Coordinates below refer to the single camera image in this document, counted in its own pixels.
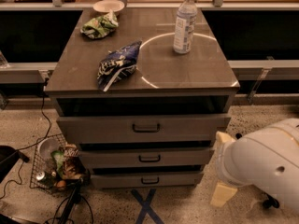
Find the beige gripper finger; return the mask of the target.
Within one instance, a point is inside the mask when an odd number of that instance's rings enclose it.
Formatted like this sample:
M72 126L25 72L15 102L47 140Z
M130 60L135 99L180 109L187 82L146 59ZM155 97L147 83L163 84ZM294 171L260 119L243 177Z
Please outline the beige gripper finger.
M210 199L210 204L215 207L223 207L238 191L236 185L232 184L232 176L225 167L225 151L234 141L234 138L228 133L216 132L215 170L217 182L213 187Z

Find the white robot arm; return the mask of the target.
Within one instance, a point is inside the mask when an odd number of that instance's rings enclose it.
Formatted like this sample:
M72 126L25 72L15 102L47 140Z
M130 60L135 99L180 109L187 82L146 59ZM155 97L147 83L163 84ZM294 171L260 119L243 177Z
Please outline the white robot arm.
M268 200L299 211L299 119L284 119L234 139L217 132L215 166L218 181L210 204L224 206L239 188L253 185Z

